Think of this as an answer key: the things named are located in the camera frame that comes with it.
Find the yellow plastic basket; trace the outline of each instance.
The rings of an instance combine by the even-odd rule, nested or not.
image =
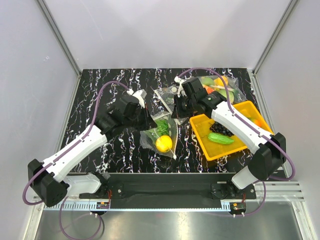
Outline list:
[[[261,123],[261,127],[272,133],[272,130],[261,116],[255,105],[251,101],[244,101],[234,105],[240,113],[247,118],[253,118]],[[223,145],[212,142],[208,139],[208,134],[212,133],[210,126],[215,121],[208,118],[206,115],[198,115],[190,118],[190,124],[199,141],[199,144],[203,150],[203,153],[207,161],[212,161],[221,158],[225,155],[233,154],[235,152],[247,149],[248,147],[235,135],[231,138],[234,140],[232,144]]]

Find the lemon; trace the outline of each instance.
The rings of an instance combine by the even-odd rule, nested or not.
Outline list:
[[[155,141],[156,149],[161,153],[166,153],[172,148],[171,137],[163,135]]]
[[[222,79],[224,80],[225,84],[228,86],[228,78],[226,76],[222,76]],[[222,80],[220,79],[220,77],[218,77],[214,80],[214,84],[221,86],[221,87],[225,86],[224,83],[222,82]]]

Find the black marble surface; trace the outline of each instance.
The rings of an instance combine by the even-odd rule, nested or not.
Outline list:
[[[85,69],[77,89],[75,100],[68,120],[62,147],[70,143],[91,123],[95,99],[99,89],[109,81],[119,81],[134,91],[145,89],[146,102],[154,115],[166,108],[158,100],[155,89],[173,84],[175,76],[187,68],[174,69]],[[220,74],[238,78],[239,88],[256,107],[257,101],[245,68],[216,68]],[[207,76],[210,73],[196,70],[190,76]],[[125,90],[120,86],[107,87],[101,97],[99,111],[106,110]],[[189,121],[178,127],[177,159],[159,156],[140,146],[140,133],[125,130],[107,144],[92,152],[72,172],[108,171],[110,173],[203,173],[237,172],[250,161],[249,150],[224,156],[215,161],[206,160]]]

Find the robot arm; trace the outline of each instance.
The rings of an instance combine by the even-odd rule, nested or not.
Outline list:
[[[29,180],[43,166],[50,165],[31,184],[48,207],[56,205],[66,196],[82,193],[98,196],[100,192],[105,194],[105,176],[99,173],[68,176],[68,173],[87,155],[124,129],[134,128],[143,131],[157,127],[145,105],[146,95],[144,90],[136,91],[133,95],[122,95],[107,112],[96,119],[92,128],[88,126],[83,133],[53,156],[42,162],[34,159],[28,164]]]
[[[262,137],[266,136],[286,151],[286,139],[281,133],[272,135],[271,132],[255,125],[233,106],[231,111],[226,98],[216,91],[208,94],[197,77],[184,82],[179,79],[179,83],[180,92],[174,96],[173,118],[191,117],[195,113],[205,114],[229,129],[252,152],[249,164],[231,180],[235,191],[242,190],[254,182],[268,179],[286,161],[279,150]]]

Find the cucumber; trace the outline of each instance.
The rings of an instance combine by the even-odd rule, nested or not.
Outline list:
[[[224,144],[224,145],[232,144],[235,141],[228,136],[224,136],[214,132],[211,132],[208,134],[208,139],[211,142],[214,142],[217,144]]]

